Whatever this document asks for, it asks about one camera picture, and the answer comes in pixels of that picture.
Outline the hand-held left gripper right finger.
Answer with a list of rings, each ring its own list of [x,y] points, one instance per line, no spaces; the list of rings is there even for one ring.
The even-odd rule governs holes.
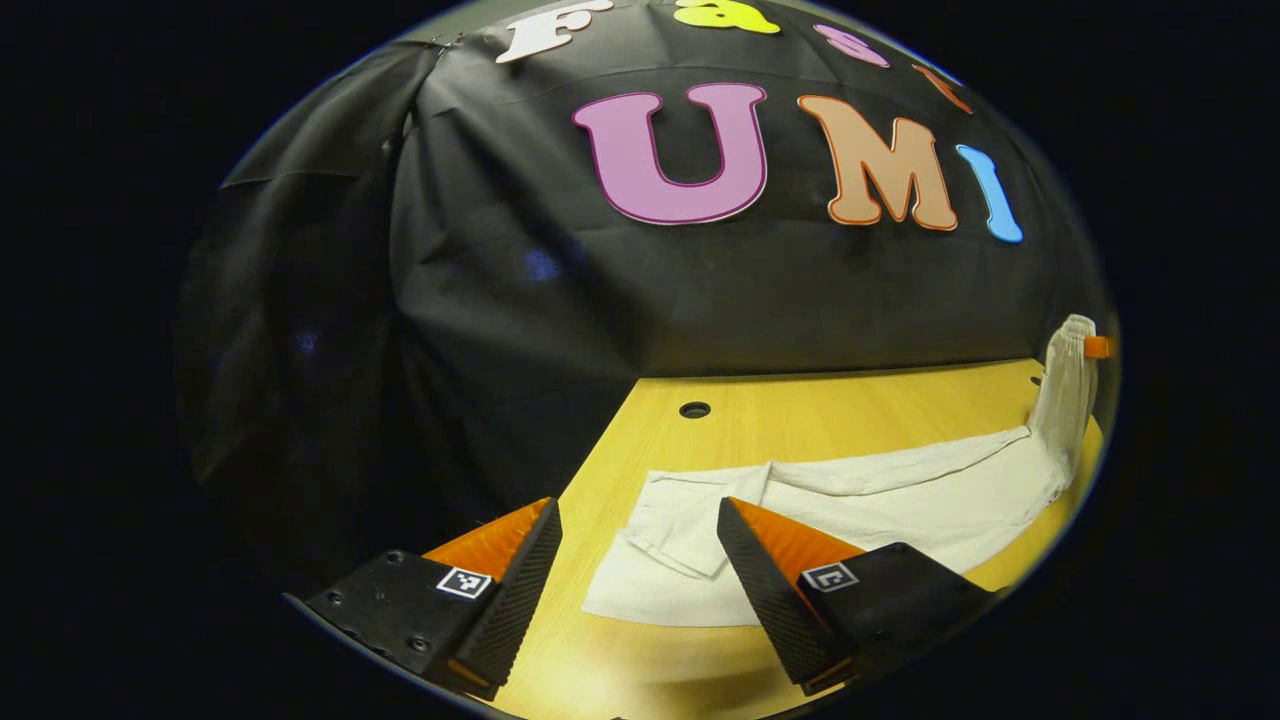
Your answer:
[[[737,497],[716,534],[791,683],[873,682],[929,653],[1004,597],[893,542],[863,550]]]

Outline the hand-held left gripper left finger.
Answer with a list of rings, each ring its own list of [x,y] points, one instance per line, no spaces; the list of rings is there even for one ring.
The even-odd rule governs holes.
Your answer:
[[[462,527],[433,503],[384,503],[357,564],[287,600],[378,662],[492,701],[511,676],[563,538],[554,497]]]

